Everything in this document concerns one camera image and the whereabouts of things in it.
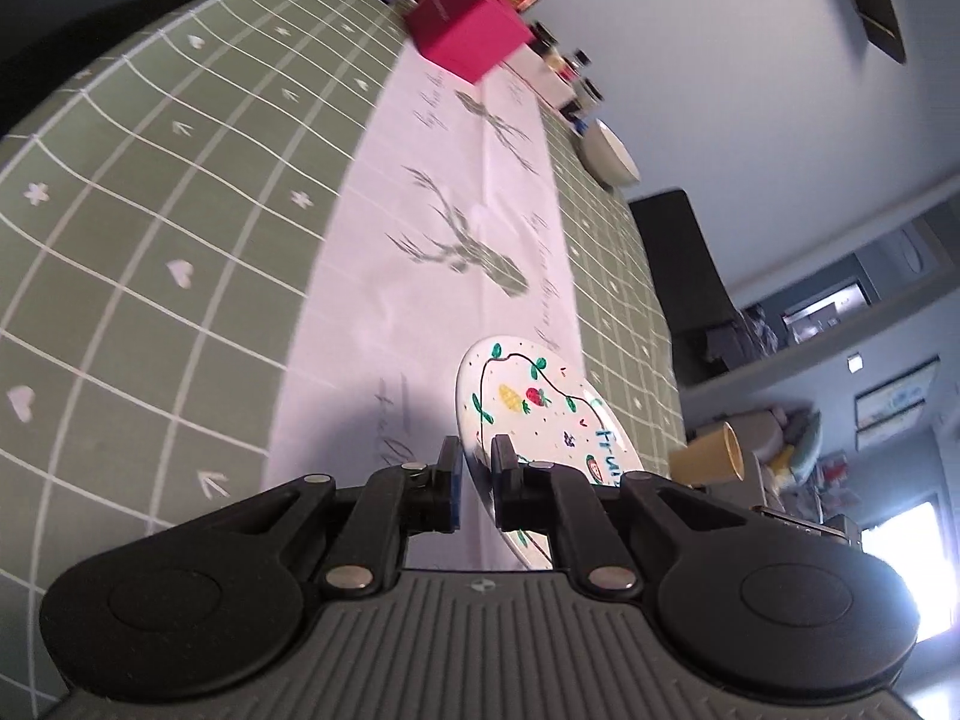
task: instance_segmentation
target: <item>cup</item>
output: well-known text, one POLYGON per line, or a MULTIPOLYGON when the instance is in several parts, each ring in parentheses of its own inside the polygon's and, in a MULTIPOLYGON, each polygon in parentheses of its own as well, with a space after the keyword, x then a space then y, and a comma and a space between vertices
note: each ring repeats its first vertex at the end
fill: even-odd
POLYGON ((670 453, 670 478, 681 485, 703 487, 743 481, 743 455, 730 423, 670 453))

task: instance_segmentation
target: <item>decorated plate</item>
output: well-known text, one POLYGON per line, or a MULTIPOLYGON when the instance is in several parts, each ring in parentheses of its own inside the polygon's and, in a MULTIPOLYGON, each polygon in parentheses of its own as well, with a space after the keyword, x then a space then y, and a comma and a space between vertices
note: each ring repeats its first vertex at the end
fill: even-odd
MULTIPOLYGON (((594 485, 618 485, 640 457, 604 399, 544 346, 493 336, 469 348, 457 371, 457 427, 477 490, 493 512, 490 451, 507 435, 521 463, 549 460, 582 471, 594 485)), ((552 567, 546 536, 504 533, 529 568, 552 567)))

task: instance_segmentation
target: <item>green pillow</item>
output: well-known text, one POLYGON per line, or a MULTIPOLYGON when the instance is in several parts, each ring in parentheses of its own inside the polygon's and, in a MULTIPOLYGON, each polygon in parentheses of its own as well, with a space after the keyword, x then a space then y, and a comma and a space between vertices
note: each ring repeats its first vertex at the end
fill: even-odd
POLYGON ((821 426, 820 412, 814 412, 810 415, 810 422, 797 442, 797 449, 790 457, 790 473, 793 474, 798 485, 803 485, 813 473, 813 466, 817 464, 823 445, 824 431, 821 426))

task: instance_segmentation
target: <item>bowl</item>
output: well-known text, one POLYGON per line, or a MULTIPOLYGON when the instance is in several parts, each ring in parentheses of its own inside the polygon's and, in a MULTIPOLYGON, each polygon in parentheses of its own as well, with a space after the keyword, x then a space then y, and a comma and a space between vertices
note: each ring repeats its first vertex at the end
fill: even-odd
POLYGON ((640 181, 640 171, 627 146, 600 119, 589 124, 580 146, 584 167, 597 180, 611 187, 625 187, 640 181))

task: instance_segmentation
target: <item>pink box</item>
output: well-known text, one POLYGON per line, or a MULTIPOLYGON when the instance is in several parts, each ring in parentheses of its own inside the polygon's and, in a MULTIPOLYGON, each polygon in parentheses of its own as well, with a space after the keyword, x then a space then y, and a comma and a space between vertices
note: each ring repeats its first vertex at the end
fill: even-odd
POLYGON ((423 56, 470 83, 533 37, 504 0, 424 0, 405 19, 423 56))

